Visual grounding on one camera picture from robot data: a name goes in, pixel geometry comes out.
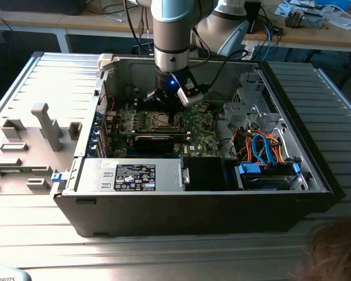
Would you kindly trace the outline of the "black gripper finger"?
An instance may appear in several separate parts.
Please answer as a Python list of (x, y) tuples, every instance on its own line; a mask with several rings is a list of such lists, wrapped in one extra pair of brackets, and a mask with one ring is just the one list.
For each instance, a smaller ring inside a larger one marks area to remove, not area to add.
[(177, 124), (177, 116), (179, 115), (179, 113), (182, 113), (184, 111), (184, 106), (181, 103), (181, 101), (177, 100), (175, 102), (171, 103), (171, 121), (172, 121), (172, 125), (176, 125)]
[(147, 102), (154, 110), (166, 113), (168, 115), (169, 124), (172, 124), (170, 102), (165, 91), (159, 88), (155, 88), (152, 92), (149, 92), (147, 94)]

